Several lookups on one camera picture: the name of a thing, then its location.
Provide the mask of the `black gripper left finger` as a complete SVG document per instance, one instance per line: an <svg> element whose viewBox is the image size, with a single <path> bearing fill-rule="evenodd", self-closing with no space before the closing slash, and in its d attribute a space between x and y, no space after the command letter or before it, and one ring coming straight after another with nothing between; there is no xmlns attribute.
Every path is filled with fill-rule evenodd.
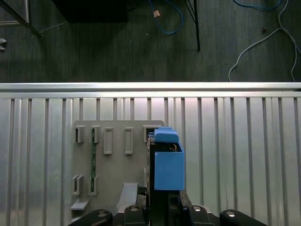
<svg viewBox="0 0 301 226"><path fill-rule="evenodd" d="M125 186L122 189L117 212L95 209L84 216L76 217L71 226L147 226L146 187Z"/></svg>

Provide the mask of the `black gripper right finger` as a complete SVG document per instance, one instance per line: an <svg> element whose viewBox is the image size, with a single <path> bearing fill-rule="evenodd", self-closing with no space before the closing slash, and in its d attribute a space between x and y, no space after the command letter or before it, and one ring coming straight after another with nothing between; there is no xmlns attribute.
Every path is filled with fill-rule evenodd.
<svg viewBox="0 0 301 226"><path fill-rule="evenodd" d="M193 205L185 191L180 192L183 205L182 226L263 226L264 223L237 210L223 210L219 216L205 207Z"/></svg>

